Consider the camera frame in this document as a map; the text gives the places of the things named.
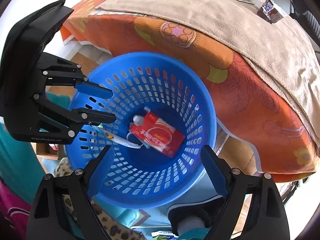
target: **red and white packet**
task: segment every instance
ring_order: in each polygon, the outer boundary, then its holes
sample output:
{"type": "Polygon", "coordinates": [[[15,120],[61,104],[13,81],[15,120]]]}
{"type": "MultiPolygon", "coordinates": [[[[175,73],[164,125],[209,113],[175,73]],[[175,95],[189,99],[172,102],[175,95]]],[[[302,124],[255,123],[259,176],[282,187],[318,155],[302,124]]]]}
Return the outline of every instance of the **red and white packet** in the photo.
{"type": "Polygon", "coordinates": [[[176,154],[185,138],[182,133],[152,112],[144,116],[142,125],[132,123],[129,130],[140,140],[168,157],[176,154]]]}

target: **metal screw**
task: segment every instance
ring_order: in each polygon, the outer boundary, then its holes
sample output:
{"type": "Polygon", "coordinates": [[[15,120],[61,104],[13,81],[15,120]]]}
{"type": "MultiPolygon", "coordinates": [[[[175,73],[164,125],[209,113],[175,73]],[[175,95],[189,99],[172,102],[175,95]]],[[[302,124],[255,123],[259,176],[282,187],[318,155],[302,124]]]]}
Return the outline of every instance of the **metal screw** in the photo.
{"type": "Polygon", "coordinates": [[[234,168],[234,169],[232,169],[232,173],[235,175],[239,175],[241,173],[241,171],[238,168],[234,168]]]}
{"type": "Polygon", "coordinates": [[[70,130],[70,131],[68,132],[68,135],[69,135],[70,137],[74,137],[76,134],[75,134],[75,132],[74,132],[73,130],[70,130]]]}
{"type": "Polygon", "coordinates": [[[264,174],[264,177],[265,177],[266,179],[271,179],[271,174],[270,174],[270,173],[265,173],[265,174],[264,174]]]}
{"type": "Polygon", "coordinates": [[[51,178],[51,174],[50,173],[48,173],[48,174],[46,174],[46,175],[44,175],[44,177],[43,177],[44,179],[50,179],[51,178]]]}
{"type": "Polygon", "coordinates": [[[76,169],[75,170],[75,174],[76,175],[81,175],[83,173],[83,170],[82,169],[76,169]]]}

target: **laundry basket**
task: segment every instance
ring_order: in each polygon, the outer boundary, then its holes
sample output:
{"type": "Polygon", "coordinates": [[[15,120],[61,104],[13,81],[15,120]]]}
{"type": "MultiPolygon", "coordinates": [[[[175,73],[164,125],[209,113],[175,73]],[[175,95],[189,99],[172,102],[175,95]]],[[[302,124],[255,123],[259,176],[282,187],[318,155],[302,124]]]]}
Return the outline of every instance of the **laundry basket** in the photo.
{"type": "Polygon", "coordinates": [[[133,116],[147,106],[185,135],[173,158],[153,148],[132,149],[105,138],[85,125],[66,146],[73,169],[83,168],[103,147],[112,145],[114,163],[97,198],[107,203],[143,209],[166,204],[185,193],[203,174],[200,149],[216,138],[212,99],[200,78],[171,57],[134,52],[115,57],[96,68],[89,80],[113,90],[111,99],[76,93],[71,108],[86,107],[116,115],[104,129],[125,138],[133,116]]]}

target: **yellow flower print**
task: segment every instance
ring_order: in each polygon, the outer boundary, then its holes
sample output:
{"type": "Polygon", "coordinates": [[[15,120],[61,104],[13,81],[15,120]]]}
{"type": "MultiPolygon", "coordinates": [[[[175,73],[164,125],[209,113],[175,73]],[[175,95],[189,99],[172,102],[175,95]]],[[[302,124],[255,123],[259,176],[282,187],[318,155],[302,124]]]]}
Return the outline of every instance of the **yellow flower print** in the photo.
{"type": "Polygon", "coordinates": [[[294,151],[293,154],[297,157],[297,163],[299,165],[308,165],[313,162],[315,151],[312,142],[309,143],[309,148],[301,147],[294,151]]]}

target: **shoe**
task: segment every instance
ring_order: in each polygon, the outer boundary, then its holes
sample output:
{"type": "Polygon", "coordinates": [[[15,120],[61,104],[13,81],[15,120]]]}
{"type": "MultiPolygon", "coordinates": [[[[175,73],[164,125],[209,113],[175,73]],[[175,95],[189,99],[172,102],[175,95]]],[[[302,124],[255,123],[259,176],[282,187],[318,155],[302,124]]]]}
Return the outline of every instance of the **shoe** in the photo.
{"type": "Polygon", "coordinates": [[[178,224],[188,216],[199,217],[206,228],[210,228],[216,220],[225,199],[221,195],[214,196],[197,203],[175,204],[168,209],[168,219],[172,233],[178,236],[178,224]]]}

